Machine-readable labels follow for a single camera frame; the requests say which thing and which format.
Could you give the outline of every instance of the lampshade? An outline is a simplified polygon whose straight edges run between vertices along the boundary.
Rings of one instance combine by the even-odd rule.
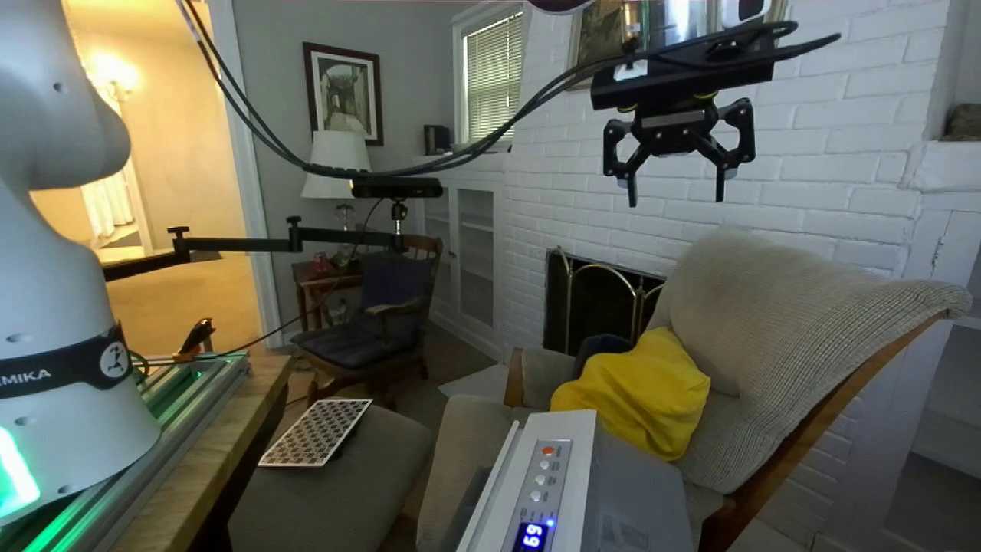
[[[368,167],[364,134],[334,132],[334,128],[312,132],[310,162],[368,172],[371,167]],[[305,172],[301,196],[303,198],[354,198],[350,177],[323,177],[323,176],[310,176],[310,172]]]

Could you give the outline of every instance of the armchair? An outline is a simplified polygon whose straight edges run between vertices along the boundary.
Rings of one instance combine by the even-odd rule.
[[[775,488],[786,483],[792,466],[833,425],[836,413],[882,368],[920,373],[908,390],[893,380],[893,392],[908,392],[902,409],[920,412],[917,402],[926,398],[926,390],[917,387],[921,380],[928,387],[928,368],[917,364],[917,360],[921,363],[921,347],[940,342],[938,331],[943,325],[935,325],[935,318],[962,314],[965,308],[968,295],[954,285],[888,281],[752,234],[725,230],[695,241],[671,269],[650,318],[650,327],[671,327],[711,377],[702,424],[692,432],[687,456],[678,461],[695,542],[702,549],[729,549]],[[547,409],[547,396],[572,372],[572,355],[515,351],[501,396],[507,409],[498,409]],[[917,419],[893,418],[888,404],[897,404],[893,396],[882,404],[880,418],[866,413],[864,419],[880,430],[870,432],[880,443],[854,439],[844,464],[864,461],[880,471],[902,468],[903,439],[913,436]],[[453,455],[453,432],[464,419],[460,412],[479,409],[463,402],[448,404],[431,471],[442,471],[437,464],[460,464],[460,451]],[[464,491],[464,483],[435,486],[442,486],[437,499],[455,499]],[[443,502],[437,499],[430,502],[426,493],[417,534],[419,549],[431,549],[448,532],[442,518]]]
[[[296,334],[293,355],[312,363],[310,402],[334,396],[353,382],[386,382],[404,368],[426,377],[422,331],[430,321],[430,297],[435,289],[442,241],[430,237],[404,237],[399,256],[361,259],[361,275],[331,281],[331,293],[357,289],[354,315],[305,334]]]

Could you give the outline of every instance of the yellow cloth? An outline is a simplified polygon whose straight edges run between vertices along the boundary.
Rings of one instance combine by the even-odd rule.
[[[702,419],[708,387],[680,342],[650,327],[629,352],[587,355],[583,377],[553,390],[551,412],[598,412],[613,436],[678,461]]]

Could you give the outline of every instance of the fireplace screen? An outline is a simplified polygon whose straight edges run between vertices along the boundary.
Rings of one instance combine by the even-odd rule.
[[[663,275],[547,253],[544,351],[578,352],[587,334],[633,342],[663,289]]]

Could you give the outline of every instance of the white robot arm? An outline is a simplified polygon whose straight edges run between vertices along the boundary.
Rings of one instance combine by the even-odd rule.
[[[117,172],[127,134],[57,0],[0,0],[0,527],[136,461],[160,436],[127,377],[102,265],[27,191]]]

